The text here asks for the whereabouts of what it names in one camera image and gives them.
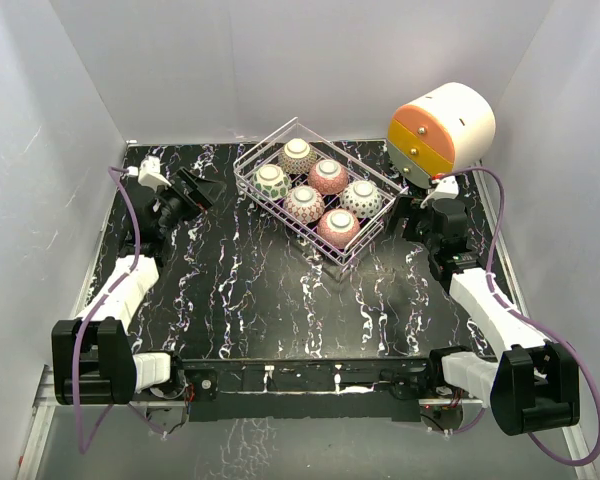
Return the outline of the red lattice blue-inside bowl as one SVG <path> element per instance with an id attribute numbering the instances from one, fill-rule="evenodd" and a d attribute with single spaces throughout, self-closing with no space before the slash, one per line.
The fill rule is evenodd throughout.
<path id="1" fill-rule="evenodd" d="M 318 221 L 325 212 L 322 195 L 309 185 L 293 188 L 285 197 L 283 208 L 301 224 Z"/>

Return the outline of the white wire dish rack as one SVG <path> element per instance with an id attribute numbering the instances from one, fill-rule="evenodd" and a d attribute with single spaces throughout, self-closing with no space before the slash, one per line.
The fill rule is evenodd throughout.
<path id="1" fill-rule="evenodd" d="M 233 163 L 237 188 L 343 270 L 407 188 L 293 118 Z"/>

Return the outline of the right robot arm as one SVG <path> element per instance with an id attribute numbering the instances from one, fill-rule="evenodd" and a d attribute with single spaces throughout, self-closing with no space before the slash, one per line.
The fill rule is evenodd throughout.
<path id="1" fill-rule="evenodd" d="M 579 368 L 567 349 L 517 319 L 497 284 L 487 282 L 479 255 L 468 246 L 468 217 L 457 199 L 401 195 L 389 226 L 405 220 L 403 236 L 422 244 L 432 277 L 478 326 L 496 359 L 467 347 L 433 351 L 427 388 L 446 397 L 460 388 L 480 399 L 509 436 L 572 426 L 580 419 Z"/>

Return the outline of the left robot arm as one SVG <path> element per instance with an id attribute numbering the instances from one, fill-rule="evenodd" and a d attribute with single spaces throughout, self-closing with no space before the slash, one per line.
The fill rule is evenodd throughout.
<path id="1" fill-rule="evenodd" d="M 110 173 L 116 183 L 123 176 L 136 179 L 153 198 L 139 208 L 125 189 L 119 191 L 130 224 L 114 270 L 76 319 L 60 320 L 52 329 L 54 391 L 63 405 L 127 404 L 151 387 L 166 399 L 184 392 L 187 376 L 175 367 L 172 354 L 133 353 L 129 326 L 159 280 L 171 233 L 209 210 L 226 190 L 224 182 L 185 168 L 169 179 L 155 157 L 138 167 L 113 167 Z"/>

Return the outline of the red dotted pink bowl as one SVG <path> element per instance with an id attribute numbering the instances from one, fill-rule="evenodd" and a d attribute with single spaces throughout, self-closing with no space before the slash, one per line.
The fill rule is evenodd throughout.
<path id="1" fill-rule="evenodd" d="M 327 211 L 317 225 L 317 234 L 336 249 L 344 249 L 359 231 L 358 219 L 348 210 L 340 208 Z"/>

